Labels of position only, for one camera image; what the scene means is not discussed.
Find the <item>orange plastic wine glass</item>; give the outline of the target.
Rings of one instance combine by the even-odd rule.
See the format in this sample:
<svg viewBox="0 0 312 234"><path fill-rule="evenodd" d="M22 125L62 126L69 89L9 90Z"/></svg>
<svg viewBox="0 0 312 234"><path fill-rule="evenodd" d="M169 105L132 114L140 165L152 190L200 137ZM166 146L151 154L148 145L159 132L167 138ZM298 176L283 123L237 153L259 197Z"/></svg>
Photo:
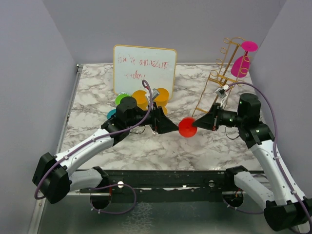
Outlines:
<svg viewBox="0 0 312 234"><path fill-rule="evenodd" d="M137 107L142 110L146 110L148 108L148 100L146 97L147 92L144 90L137 90L132 94L132 97L136 100Z"/></svg>

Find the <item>pink plastic wine glass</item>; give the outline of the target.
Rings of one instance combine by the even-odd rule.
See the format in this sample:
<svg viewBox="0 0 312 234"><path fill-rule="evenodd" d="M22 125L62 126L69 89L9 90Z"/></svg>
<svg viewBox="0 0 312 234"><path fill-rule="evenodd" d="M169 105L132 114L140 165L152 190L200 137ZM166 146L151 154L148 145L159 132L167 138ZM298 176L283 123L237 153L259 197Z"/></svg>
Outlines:
<svg viewBox="0 0 312 234"><path fill-rule="evenodd" d="M233 64L231 74L236 78L243 78L247 75L250 68L249 52L255 52L258 49L258 44L254 41L245 41L241 44L244 50L244 55L240 56Z"/></svg>

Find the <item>red plastic wine glass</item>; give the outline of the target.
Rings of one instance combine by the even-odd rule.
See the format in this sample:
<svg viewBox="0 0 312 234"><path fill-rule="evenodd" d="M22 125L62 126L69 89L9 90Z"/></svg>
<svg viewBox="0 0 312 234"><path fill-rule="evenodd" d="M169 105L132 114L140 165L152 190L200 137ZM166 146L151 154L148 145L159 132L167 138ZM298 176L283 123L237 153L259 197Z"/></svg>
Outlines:
<svg viewBox="0 0 312 234"><path fill-rule="evenodd" d="M197 133L197 127L193 126L195 119L193 117L185 117L178 125L178 131L185 138L193 137Z"/></svg>

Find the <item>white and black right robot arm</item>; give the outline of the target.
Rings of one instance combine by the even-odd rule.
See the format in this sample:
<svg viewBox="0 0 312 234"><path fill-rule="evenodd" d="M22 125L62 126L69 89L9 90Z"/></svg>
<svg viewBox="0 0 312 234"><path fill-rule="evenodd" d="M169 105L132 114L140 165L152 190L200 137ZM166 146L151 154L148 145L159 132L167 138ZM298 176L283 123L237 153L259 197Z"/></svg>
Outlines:
<svg viewBox="0 0 312 234"><path fill-rule="evenodd" d="M312 200L307 198L288 171L277 149L276 138L268 125L259 120L261 102L257 95L240 96L236 112L224 110L219 103L210 112L197 119L193 125L216 131L219 126L236 127L240 138L259 161L270 184L266 188L244 167L227 169L225 187L234 191L242 189L263 210L267 224L274 231L297 228L311 233Z"/></svg>

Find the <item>green plastic wine glass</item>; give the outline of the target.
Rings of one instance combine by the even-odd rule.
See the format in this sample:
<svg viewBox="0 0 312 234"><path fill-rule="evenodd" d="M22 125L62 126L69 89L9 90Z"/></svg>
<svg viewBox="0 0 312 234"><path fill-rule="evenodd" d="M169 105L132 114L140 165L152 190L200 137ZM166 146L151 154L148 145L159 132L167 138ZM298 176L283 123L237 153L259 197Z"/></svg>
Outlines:
<svg viewBox="0 0 312 234"><path fill-rule="evenodd" d="M120 103L121 103L121 100L125 97L129 97L130 95L129 94L120 94L116 97L115 99L115 104L116 106L118 106Z"/></svg>

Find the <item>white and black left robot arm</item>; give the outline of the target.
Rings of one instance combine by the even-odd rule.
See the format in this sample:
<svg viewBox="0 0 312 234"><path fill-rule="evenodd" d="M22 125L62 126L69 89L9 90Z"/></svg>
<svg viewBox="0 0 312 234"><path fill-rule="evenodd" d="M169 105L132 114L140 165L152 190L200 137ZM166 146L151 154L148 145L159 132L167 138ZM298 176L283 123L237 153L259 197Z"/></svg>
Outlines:
<svg viewBox="0 0 312 234"><path fill-rule="evenodd" d="M147 111L137 106L133 97L124 97L108 120L90 137L69 150L51 155L45 153L39 159L32 182L38 193L51 204L61 201L69 192L93 188L96 192L106 190L108 181L99 167L80 171L79 167L97 154L123 141L130 130L149 125L158 134L178 130L178 126L167 118L161 107L154 103Z"/></svg>

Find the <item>yellow plastic wine glass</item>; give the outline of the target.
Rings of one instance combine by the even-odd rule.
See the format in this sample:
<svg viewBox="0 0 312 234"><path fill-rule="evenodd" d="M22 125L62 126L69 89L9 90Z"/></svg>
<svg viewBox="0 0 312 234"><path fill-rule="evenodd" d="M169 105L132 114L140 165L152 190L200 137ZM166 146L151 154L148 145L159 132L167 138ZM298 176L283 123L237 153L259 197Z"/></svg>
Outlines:
<svg viewBox="0 0 312 234"><path fill-rule="evenodd" d="M159 91L159 95L155 98L154 102L157 107L161 107L164 114L167 115L166 105L169 100L169 92L165 88L157 88L157 90Z"/></svg>

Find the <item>blue plastic wine glass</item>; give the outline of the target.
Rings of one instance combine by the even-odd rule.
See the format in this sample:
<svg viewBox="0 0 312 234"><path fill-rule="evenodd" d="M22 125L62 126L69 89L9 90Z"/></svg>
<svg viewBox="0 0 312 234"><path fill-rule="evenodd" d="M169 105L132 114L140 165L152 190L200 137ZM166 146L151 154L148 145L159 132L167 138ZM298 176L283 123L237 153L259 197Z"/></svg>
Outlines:
<svg viewBox="0 0 312 234"><path fill-rule="evenodd" d="M116 111L116 109L109 111L107 114L107 119L111 119L112 117L114 117L116 115Z"/></svg>

